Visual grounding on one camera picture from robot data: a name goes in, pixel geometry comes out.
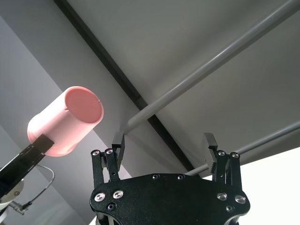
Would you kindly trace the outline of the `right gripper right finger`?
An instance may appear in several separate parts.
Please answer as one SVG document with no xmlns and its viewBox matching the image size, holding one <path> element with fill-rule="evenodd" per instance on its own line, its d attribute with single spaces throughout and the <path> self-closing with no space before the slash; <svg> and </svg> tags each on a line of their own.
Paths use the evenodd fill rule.
<svg viewBox="0 0 300 225">
<path fill-rule="evenodd" d="M 240 188 L 240 155 L 236 152 L 227 154 L 225 151 L 219 150 L 212 133 L 203 134 L 202 147 L 205 150 L 205 162 L 212 174 L 212 180 Z"/>
</svg>

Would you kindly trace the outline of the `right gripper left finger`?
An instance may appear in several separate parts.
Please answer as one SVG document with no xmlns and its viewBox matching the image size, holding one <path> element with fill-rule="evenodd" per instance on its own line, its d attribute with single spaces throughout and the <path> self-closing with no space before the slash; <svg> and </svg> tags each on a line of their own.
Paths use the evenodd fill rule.
<svg viewBox="0 0 300 225">
<path fill-rule="evenodd" d="M 125 150 L 125 135 L 123 131 L 115 133 L 112 146 L 104 152 L 93 150 L 90 155 L 92 159 L 92 171 L 94 187 L 104 184 L 103 169 L 109 173 L 109 182 L 120 180 L 119 171 Z"/>
</svg>

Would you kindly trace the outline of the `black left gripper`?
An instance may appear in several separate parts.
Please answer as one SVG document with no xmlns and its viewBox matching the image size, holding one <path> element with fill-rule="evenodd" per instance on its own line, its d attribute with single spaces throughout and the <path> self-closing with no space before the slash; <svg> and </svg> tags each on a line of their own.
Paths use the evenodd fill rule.
<svg viewBox="0 0 300 225">
<path fill-rule="evenodd" d="M 0 170 L 0 196 L 6 195 L 29 173 L 34 162 L 41 161 L 54 142 L 42 134 L 24 153 L 18 154 Z"/>
</svg>

